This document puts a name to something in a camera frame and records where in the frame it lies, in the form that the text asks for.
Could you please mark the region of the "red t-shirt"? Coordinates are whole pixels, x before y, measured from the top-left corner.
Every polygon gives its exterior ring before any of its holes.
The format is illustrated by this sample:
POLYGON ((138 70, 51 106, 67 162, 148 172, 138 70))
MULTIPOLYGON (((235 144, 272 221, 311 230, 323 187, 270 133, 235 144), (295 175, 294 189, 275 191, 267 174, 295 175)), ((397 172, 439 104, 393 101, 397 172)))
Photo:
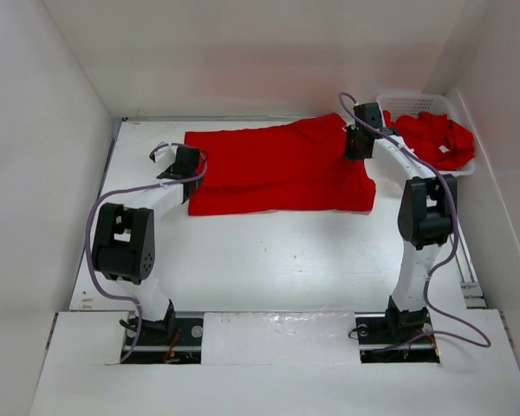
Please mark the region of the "red t-shirt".
POLYGON ((275 127, 186 133, 185 143, 205 151, 208 163, 189 214, 370 212, 376 184, 363 161, 345 158, 345 126, 331 113, 275 127))

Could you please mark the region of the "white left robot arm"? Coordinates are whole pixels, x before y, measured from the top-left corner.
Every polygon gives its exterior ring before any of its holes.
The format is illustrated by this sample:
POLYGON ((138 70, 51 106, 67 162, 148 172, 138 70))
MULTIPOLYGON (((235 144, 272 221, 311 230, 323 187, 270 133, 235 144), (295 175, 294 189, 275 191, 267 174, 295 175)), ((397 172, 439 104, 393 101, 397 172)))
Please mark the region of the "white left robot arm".
POLYGON ((160 144, 152 162, 170 161, 153 183, 104 193, 92 206, 84 250, 91 282, 101 296, 135 307, 127 327, 163 344, 175 336, 172 301, 153 276, 155 219, 183 205, 199 189, 207 170, 206 152, 183 144, 160 144))

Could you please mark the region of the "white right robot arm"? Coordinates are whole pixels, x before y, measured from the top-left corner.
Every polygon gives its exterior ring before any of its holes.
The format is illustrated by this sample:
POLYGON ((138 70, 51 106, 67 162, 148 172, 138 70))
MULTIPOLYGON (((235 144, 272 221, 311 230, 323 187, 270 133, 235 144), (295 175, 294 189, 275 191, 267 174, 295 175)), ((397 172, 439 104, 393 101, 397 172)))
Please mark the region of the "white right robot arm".
POLYGON ((385 128, 378 103, 355 105, 345 127, 345 157, 373 159, 400 185, 398 229, 404 243, 398 282, 389 297, 383 330, 393 341, 414 336, 427 316, 425 287, 437 256, 454 232, 456 179, 439 177, 401 137, 385 128))

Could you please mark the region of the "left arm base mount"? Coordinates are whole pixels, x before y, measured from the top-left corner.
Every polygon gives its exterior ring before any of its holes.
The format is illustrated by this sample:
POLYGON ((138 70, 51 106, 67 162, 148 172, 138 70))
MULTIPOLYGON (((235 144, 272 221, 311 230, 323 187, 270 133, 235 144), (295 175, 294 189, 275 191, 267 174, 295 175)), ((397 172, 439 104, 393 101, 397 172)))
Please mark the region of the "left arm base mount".
POLYGON ((177 312, 169 335, 143 328, 136 347, 122 364, 200 364, 204 318, 203 313, 177 312))

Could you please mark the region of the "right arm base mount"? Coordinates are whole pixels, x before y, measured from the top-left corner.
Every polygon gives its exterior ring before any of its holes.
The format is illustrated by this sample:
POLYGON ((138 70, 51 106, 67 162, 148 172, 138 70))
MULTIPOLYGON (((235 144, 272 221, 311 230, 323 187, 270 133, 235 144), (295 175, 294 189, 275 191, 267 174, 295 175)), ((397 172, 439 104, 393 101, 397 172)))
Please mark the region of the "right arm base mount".
POLYGON ((358 342, 362 364, 439 364, 437 342, 432 335, 422 335, 431 330, 431 319, 425 309, 398 325, 385 313, 360 313, 355 316, 348 337, 358 342))

